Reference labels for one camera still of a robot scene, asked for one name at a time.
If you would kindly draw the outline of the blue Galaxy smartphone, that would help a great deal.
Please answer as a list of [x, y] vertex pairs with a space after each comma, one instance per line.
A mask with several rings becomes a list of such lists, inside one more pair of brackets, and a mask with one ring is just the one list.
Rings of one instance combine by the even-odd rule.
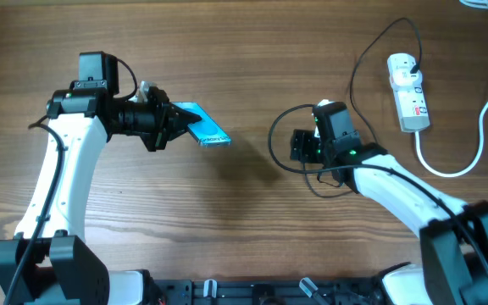
[[231, 144], [231, 138], [198, 103], [181, 102], [175, 103], [175, 106], [201, 117], [200, 121], [187, 126], [187, 131], [200, 147], [222, 147]]

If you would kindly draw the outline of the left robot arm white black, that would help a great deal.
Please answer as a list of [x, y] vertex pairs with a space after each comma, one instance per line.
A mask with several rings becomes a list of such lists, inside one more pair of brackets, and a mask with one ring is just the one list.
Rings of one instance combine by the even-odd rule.
[[79, 75], [47, 103], [36, 127], [48, 143], [42, 169], [14, 235], [0, 240], [0, 286], [7, 304], [163, 304], [145, 270], [111, 272], [86, 245], [92, 176], [112, 136], [136, 136], [156, 152], [207, 124], [195, 103], [173, 103], [151, 83], [119, 93], [121, 60], [82, 53]]

